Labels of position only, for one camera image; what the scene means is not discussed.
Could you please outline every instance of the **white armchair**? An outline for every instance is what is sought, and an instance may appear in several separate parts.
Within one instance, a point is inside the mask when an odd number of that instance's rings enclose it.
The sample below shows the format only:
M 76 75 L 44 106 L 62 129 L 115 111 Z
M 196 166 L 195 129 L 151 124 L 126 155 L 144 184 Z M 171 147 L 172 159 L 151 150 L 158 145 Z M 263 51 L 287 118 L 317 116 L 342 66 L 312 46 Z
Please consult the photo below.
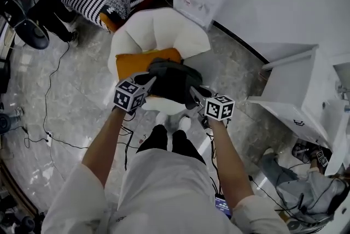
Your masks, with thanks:
M 212 60 L 211 44 L 207 33 L 174 9 L 161 8 L 135 13 L 114 33 L 108 59 L 109 71 L 118 82 L 116 55 L 138 54 L 167 48 L 177 49 L 184 59 L 184 64 L 194 67 L 200 73 L 199 68 L 208 68 L 208 64 L 205 63 Z M 184 110 L 185 105 L 165 98 L 147 97 L 142 108 L 174 115 Z

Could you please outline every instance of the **black chair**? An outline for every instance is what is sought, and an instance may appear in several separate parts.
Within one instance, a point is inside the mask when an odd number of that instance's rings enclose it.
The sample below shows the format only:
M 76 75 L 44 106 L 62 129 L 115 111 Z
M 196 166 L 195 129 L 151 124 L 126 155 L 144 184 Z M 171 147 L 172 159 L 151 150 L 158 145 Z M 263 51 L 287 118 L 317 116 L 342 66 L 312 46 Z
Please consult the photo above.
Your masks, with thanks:
M 27 45 L 39 50 L 49 46 L 46 29 L 28 18 L 16 0 L 0 0 L 0 15 Z

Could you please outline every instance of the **gray tile floor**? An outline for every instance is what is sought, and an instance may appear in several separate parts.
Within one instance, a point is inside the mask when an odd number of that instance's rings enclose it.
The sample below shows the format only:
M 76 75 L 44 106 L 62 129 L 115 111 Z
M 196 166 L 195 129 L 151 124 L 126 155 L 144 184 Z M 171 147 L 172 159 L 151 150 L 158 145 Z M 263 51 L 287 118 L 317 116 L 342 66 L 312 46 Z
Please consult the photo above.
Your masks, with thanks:
M 97 135 L 113 106 L 114 82 L 107 68 L 112 35 L 84 19 L 79 19 L 79 27 L 81 43 L 77 48 L 70 48 L 61 60 L 59 71 L 51 76 L 45 129 L 51 131 L 56 139 L 85 147 Z M 259 95 L 264 88 L 265 81 L 259 77 L 262 62 L 216 27 L 212 27 L 209 37 L 218 69 L 211 87 L 236 100 L 234 118 L 228 130 L 247 172 L 257 176 L 259 169 L 256 163 L 264 150 L 267 147 L 281 150 L 288 144 L 291 133 L 259 105 L 245 101 L 248 95 Z M 25 48 L 12 53 L 11 81 L 3 102 L 6 112 L 11 112 L 17 106 L 24 107 L 26 114 L 23 123 L 32 140 L 46 138 L 43 120 L 45 93 L 50 85 L 49 74 L 56 69 L 66 49 L 66 43 L 51 35 L 50 47 L 46 50 Z M 211 176 L 217 179 L 211 165 L 210 142 L 206 133 L 197 122 L 195 111 L 188 114 L 192 117 L 188 137 L 202 153 Z M 157 112 L 139 109 L 136 117 L 125 123 L 126 127 L 135 131 L 131 145 L 138 146 L 140 140 L 150 134 L 156 115 Z M 176 126 L 178 119 L 179 115 L 171 118 L 172 127 Z M 30 143 L 27 149 L 25 137 L 22 130 L 7 133 L 2 158 L 39 210 L 47 210 L 86 150 L 54 141 L 50 152 L 56 169 L 45 142 Z M 125 142 L 128 138 L 122 136 L 119 141 Z M 111 203 L 118 201 L 124 174 L 124 149 L 123 144 L 118 144 L 106 186 L 106 196 Z M 129 149 L 129 163 L 135 151 Z

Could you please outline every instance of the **wall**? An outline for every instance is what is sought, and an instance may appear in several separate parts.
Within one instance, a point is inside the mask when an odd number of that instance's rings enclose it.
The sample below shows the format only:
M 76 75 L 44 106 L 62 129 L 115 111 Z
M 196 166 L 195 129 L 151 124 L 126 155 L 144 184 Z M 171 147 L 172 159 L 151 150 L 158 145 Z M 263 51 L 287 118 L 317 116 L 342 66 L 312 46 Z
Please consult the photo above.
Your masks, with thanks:
M 319 44 L 350 62 L 349 0 L 226 0 L 215 20 L 270 61 Z

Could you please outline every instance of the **orange pillow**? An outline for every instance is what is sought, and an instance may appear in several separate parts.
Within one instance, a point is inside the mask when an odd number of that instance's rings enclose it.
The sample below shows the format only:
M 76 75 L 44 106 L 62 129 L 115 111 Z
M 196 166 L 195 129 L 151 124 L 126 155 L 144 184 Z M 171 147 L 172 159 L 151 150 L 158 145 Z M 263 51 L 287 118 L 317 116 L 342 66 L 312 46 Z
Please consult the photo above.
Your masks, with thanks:
M 146 72 L 155 58 L 181 62 L 181 55 L 175 48 L 154 50 L 141 54 L 119 54 L 116 55 L 116 69 L 118 70 L 119 80 L 126 79 L 134 73 Z

